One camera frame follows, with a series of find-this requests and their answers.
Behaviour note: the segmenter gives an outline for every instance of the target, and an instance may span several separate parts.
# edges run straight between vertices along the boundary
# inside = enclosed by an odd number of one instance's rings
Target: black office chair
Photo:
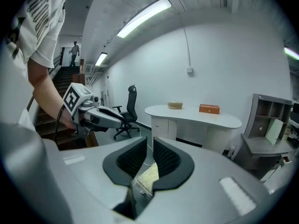
[[[123,123],[122,127],[119,129],[116,129],[118,131],[115,136],[113,136],[114,140],[116,140],[116,136],[121,134],[122,132],[126,131],[128,136],[131,138],[130,131],[132,129],[137,129],[138,132],[140,132],[140,128],[132,127],[130,123],[135,122],[137,120],[137,114],[135,112],[135,102],[137,97],[137,90],[135,85],[131,85],[128,88],[129,91],[129,98],[128,98],[128,104],[127,104],[127,111],[121,112],[121,105],[120,106],[114,106],[112,108],[117,108],[118,112],[123,116],[125,119],[125,122]]]

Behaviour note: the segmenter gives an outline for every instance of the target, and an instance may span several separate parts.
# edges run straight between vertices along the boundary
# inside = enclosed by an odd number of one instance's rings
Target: white t-shirt
[[[76,56],[78,51],[79,51],[79,46],[78,45],[73,46],[73,48],[71,49],[71,55]]]
[[[66,0],[26,0],[15,15],[7,34],[7,49],[14,64],[27,79],[27,62],[31,58],[53,68],[54,50],[64,22]],[[19,123],[34,129],[27,110]]]

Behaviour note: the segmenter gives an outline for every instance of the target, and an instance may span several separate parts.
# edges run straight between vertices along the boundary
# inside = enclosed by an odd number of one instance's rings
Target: shelf
[[[284,108],[284,104],[273,102],[272,107],[270,109],[270,116],[271,117],[281,117]]]
[[[266,100],[259,100],[257,104],[256,115],[268,116],[272,102]]]
[[[276,144],[272,145],[266,137],[246,138],[244,134],[242,134],[242,137],[252,154],[280,155],[293,151],[293,149],[283,140],[277,140]]]

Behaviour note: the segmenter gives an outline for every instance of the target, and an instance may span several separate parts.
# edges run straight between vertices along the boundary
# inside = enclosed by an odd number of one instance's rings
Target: fluorescent ceiling light
[[[102,52],[101,55],[99,56],[98,61],[96,62],[95,65],[96,66],[100,66],[102,64],[103,60],[106,58],[107,55],[108,55],[107,53]]]
[[[137,15],[135,15],[117,34],[119,37],[126,37],[131,31],[133,31],[140,24],[145,22],[147,19],[162,12],[165,9],[172,7],[169,0],[157,0],[143,10],[141,10]]]
[[[289,56],[295,58],[296,60],[299,60],[299,55],[287,47],[285,47],[285,53],[288,54]]]

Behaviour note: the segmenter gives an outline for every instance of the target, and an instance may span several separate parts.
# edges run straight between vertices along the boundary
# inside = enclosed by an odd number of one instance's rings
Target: hand
[[[76,125],[72,122],[71,114],[68,112],[67,109],[64,109],[62,111],[62,115],[60,117],[60,122],[63,123],[69,129],[74,129],[74,130],[77,129]]]

